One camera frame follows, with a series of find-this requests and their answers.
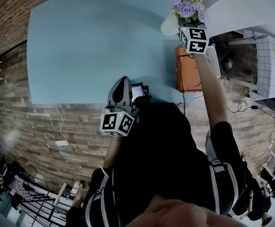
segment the floor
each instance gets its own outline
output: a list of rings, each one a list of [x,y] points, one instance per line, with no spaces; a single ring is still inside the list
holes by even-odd
[[[64,117],[62,131],[70,143],[61,150],[44,137],[48,132],[57,140],[63,139],[59,133],[62,119],[56,105],[30,102],[26,44],[6,54],[3,61],[0,65],[0,76],[4,77],[0,82],[0,153],[8,160],[18,161],[30,178],[41,179],[56,190],[64,182],[73,185],[81,179],[90,181],[93,170],[103,163],[111,140],[110,136],[98,132],[105,105],[58,105]],[[248,93],[245,87],[232,85],[226,79],[221,84],[230,110],[236,111],[238,103],[242,103],[242,109],[254,104],[245,97]],[[204,150],[209,124],[201,95],[195,95],[198,98],[188,105],[186,115],[197,146]],[[274,119],[251,109],[243,113],[229,112],[229,117],[237,145],[248,155],[249,169],[256,175],[269,158],[269,141],[275,140],[275,128],[269,137]]]

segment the white stripe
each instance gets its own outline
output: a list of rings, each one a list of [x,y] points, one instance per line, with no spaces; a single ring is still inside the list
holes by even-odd
[[[99,190],[101,190],[101,189],[103,189],[103,188],[106,186],[106,183],[107,183],[107,181],[108,181],[108,179],[109,179],[109,176],[108,176],[108,174],[105,172],[105,170],[103,169],[103,167],[101,166],[101,164],[99,164],[99,167],[100,167],[100,169],[101,169],[101,170],[103,171],[103,173],[104,173],[104,178],[103,178],[103,180],[101,181],[100,189],[99,189]],[[98,196],[96,196],[94,200],[100,199],[100,196],[101,196],[101,194],[99,194]]]
[[[218,188],[217,188],[217,183],[216,183],[216,178],[215,178],[215,172],[214,172],[213,166],[209,165],[209,167],[210,167],[210,173],[211,173],[213,195],[214,195],[214,199],[215,199],[215,213],[219,214],[220,213],[219,195],[218,195]]]
[[[90,208],[91,208],[91,203],[93,201],[94,194],[92,197],[89,199],[87,207],[86,207],[86,212],[85,212],[85,218],[86,218],[86,223],[88,227],[92,227],[91,222],[90,222]]]
[[[223,164],[227,166],[228,172],[229,172],[231,180],[232,180],[232,185],[233,185],[233,189],[234,189],[234,201],[233,201],[233,205],[232,205],[232,208],[233,208],[233,206],[236,204],[237,199],[238,199],[238,185],[237,185],[236,177],[235,177],[235,174],[233,172],[231,165],[226,162],[224,162]]]
[[[112,170],[112,194],[113,194],[113,201],[114,201],[114,206],[115,205],[115,194],[114,194],[114,167],[113,167],[113,170]]]
[[[105,189],[103,189],[102,195],[100,197],[100,208],[101,208],[101,216],[103,217],[105,227],[110,227],[108,217],[107,217],[107,212],[106,212],[106,205],[105,205]]]

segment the white cable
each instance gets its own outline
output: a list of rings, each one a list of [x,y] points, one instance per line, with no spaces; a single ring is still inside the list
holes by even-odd
[[[63,116],[62,116],[62,114],[61,114],[60,109],[58,108],[58,105],[56,105],[56,108],[57,108],[58,112],[60,113],[60,115],[61,115],[61,117],[62,117],[62,124],[61,124],[61,127],[60,127],[60,133],[61,133],[61,135],[65,138],[65,140],[66,140],[66,142],[67,142],[67,145],[66,145],[64,148],[60,147],[60,146],[56,143],[55,137],[54,137],[52,134],[49,134],[48,132],[45,132],[45,133],[44,133],[44,136],[47,138],[47,140],[49,140],[49,141],[51,141],[51,142],[54,142],[59,148],[65,149],[65,148],[67,148],[67,146],[69,145],[69,142],[68,142],[68,140],[66,139],[66,137],[64,136],[64,134],[62,133]],[[51,135],[51,136],[53,137],[54,141],[48,139],[48,137],[46,136],[46,134]]]

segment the strap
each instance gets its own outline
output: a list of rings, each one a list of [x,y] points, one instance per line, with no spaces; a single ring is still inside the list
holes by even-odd
[[[233,189],[234,189],[234,200],[233,200],[233,204],[232,204],[232,208],[234,207],[234,205],[236,204],[237,202],[237,199],[238,199],[238,185],[237,185],[237,180],[236,180],[236,177],[235,177],[235,174],[234,174],[234,171],[231,167],[231,165],[227,162],[224,162],[223,163],[224,166],[227,166],[227,169],[228,169],[228,172],[230,174],[230,177],[231,177],[231,180],[232,180],[232,184],[233,184]]]
[[[86,218],[86,223],[88,227],[92,227],[91,222],[90,222],[90,208],[91,208],[91,203],[93,201],[95,194],[92,195],[92,197],[89,199],[86,207],[86,212],[85,212],[85,218]]]
[[[101,216],[103,217],[105,227],[110,227],[108,217],[107,217],[107,212],[106,212],[106,205],[105,205],[105,189],[103,189],[100,197],[100,208],[101,208]]]
[[[208,131],[207,136],[206,136],[205,151],[207,153],[207,158],[208,158],[209,162],[211,163],[211,165],[214,168],[214,172],[218,173],[218,172],[225,171],[221,161],[219,159],[217,159],[217,156],[215,154],[214,147],[213,147],[213,144],[210,139],[210,131]]]
[[[210,167],[210,173],[211,173],[211,181],[212,181],[212,187],[213,187],[213,195],[215,200],[215,213],[220,214],[219,209],[219,195],[218,195],[218,188],[215,178],[215,172],[212,165],[209,165]]]

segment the person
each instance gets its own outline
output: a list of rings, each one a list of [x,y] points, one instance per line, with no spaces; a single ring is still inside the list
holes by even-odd
[[[211,130],[210,139],[218,159],[229,163],[237,181],[238,193],[245,189],[245,174],[232,128],[228,123],[227,103],[216,75],[201,54],[195,54]],[[187,118],[175,104],[138,102],[139,122],[134,123],[127,137],[114,137],[103,168],[96,169],[91,178],[81,218],[83,226],[173,227],[173,226],[245,226],[229,217],[215,213],[215,200],[209,161],[197,149]],[[108,183],[113,197],[108,195]],[[99,193],[104,203],[117,207],[118,223],[95,212]],[[219,191],[232,196],[229,191]],[[80,209],[72,207],[67,216],[68,226],[78,226]]]
[[[260,177],[269,183],[273,195],[275,196],[275,179],[273,179],[273,177],[265,168],[262,169]]]
[[[251,221],[261,219],[262,226],[266,226],[272,220],[272,217],[267,214],[271,208],[271,198],[265,186],[263,186],[264,194],[262,193],[257,180],[253,178],[252,173],[249,171],[246,161],[244,161],[243,165],[247,187],[232,210],[236,215],[242,215],[248,211],[247,217]]]
[[[84,226],[84,221],[83,221],[83,209],[81,208],[81,190],[84,189],[85,187],[85,182],[81,181],[80,186],[77,190],[77,193],[75,195],[75,198],[73,200],[72,206],[70,210],[67,213],[67,222],[65,227],[72,227],[73,223],[68,221],[68,219],[72,219],[75,221],[75,226]]]

